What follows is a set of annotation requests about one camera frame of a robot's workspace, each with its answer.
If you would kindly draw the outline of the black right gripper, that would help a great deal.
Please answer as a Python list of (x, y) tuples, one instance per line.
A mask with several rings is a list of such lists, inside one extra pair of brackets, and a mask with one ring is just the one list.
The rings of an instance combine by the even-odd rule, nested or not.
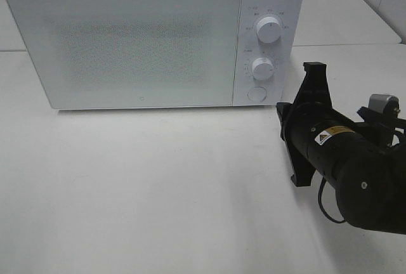
[(310, 186), (316, 171), (308, 159), (308, 144), (314, 139), (317, 124), (332, 108), (327, 83), (327, 65), (321, 62), (304, 62), (306, 75), (293, 103), (278, 102), (276, 106), (284, 141), (296, 187)]

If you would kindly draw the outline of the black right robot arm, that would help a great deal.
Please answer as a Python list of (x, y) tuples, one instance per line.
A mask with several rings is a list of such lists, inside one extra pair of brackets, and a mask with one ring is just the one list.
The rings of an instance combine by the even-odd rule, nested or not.
[(295, 186), (320, 173), (335, 191), (341, 222), (364, 230), (405, 233), (405, 120), (396, 96), (373, 94), (355, 122), (332, 107), (327, 66), (303, 65), (292, 103), (276, 110)]

